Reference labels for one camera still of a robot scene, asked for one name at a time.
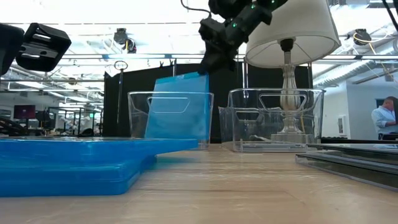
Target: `black robotic arm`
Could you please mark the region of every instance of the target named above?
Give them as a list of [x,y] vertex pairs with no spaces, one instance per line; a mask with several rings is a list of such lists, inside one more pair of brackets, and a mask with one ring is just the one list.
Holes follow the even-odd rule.
[[211,15],[200,21],[199,34],[206,44],[206,52],[200,64],[199,74],[211,73],[221,68],[233,70],[234,58],[243,42],[261,23],[271,24],[272,11],[287,0],[209,0],[213,14],[225,21],[220,23]]

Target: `blue plastic case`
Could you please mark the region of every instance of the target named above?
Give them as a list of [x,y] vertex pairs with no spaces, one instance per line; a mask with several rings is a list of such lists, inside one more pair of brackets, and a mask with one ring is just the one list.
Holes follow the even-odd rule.
[[[211,105],[208,75],[197,72],[156,80],[145,138],[209,139]],[[156,111],[177,110],[177,113]]]
[[196,147],[196,140],[0,139],[0,197],[123,194],[156,154]]

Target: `person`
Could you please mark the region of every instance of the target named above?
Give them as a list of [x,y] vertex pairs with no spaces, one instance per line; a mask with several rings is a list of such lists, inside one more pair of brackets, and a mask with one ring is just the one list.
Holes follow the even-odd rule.
[[379,140],[382,139],[383,134],[392,134],[398,132],[396,126],[396,114],[394,111],[395,97],[387,97],[383,105],[372,111],[372,120],[376,127],[376,132],[379,135]]

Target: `clear plastic bin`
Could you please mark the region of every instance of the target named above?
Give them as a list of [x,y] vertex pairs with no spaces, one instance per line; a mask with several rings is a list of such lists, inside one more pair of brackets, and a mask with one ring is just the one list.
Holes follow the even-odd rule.
[[135,91],[128,93],[131,137],[196,139],[210,144],[212,93]]
[[223,146],[236,152],[302,152],[322,131],[323,90],[231,90],[219,108]]

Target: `desk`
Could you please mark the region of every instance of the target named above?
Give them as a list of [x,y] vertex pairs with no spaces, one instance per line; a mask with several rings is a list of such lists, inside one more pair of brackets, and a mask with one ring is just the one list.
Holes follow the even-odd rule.
[[4,224],[397,223],[398,194],[295,164],[294,154],[159,156],[129,193],[0,198]]

